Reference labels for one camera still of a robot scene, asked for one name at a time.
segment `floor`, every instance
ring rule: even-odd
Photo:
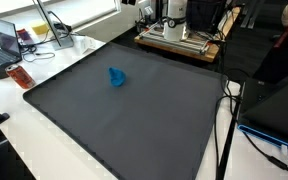
[[[237,21],[231,31],[231,36],[228,37],[227,51],[224,58],[225,70],[232,80],[244,80],[246,75],[240,71],[229,69],[241,69],[251,76],[260,66],[265,55],[273,45],[273,42],[269,40],[270,37],[280,34],[283,30],[280,17],[285,5],[286,1],[284,0],[267,0],[261,8],[254,29],[252,30],[240,28],[243,18],[243,16],[240,16],[240,20]],[[134,42],[134,38],[137,35],[138,33],[136,32],[136,29],[133,28],[114,39],[113,42],[140,51],[155,53],[171,60],[181,61],[205,69],[214,70],[214,66],[217,66],[217,62],[206,63],[185,56],[157,50],[155,48],[140,46]]]

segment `white device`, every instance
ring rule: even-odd
[[[187,0],[169,0],[167,20],[164,22],[164,39],[180,41],[186,29]]]

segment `blue object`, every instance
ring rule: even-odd
[[[113,68],[110,67],[108,69],[108,72],[110,74],[111,77],[111,84],[115,87],[119,87],[121,86],[124,81],[125,81],[125,74],[123,71],[117,69],[117,68]]]

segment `gray mat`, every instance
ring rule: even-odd
[[[125,72],[123,86],[110,84],[109,67]],[[189,180],[212,130],[220,77],[109,43],[24,99],[119,179]]]

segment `laptop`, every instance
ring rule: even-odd
[[[15,25],[0,20],[0,65],[6,62],[17,63],[22,60]]]
[[[253,96],[251,91],[248,92],[243,97]],[[288,147],[288,83],[245,112],[240,112],[238,122],[239,130],[275,146],[283,144]]]

